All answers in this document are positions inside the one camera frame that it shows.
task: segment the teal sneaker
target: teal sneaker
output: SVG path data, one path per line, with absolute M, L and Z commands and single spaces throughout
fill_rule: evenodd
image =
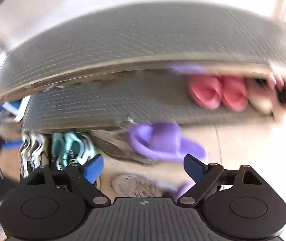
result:
M 62 157 L 65 153 L 65 140 L 63 137 L 63 134 L 61 133 L 54 133 L 52 135 L 52 160 L 54 161 L 56 159 L 56 167 L 58 170 L 62 170 L 63 164 L 62 164 Z
M 83 141 L 74 133 L 65 133 L 65 152 L 62 157 L 64 168 L 69 163 L 77 163 L 84 153 L 85 146 Z

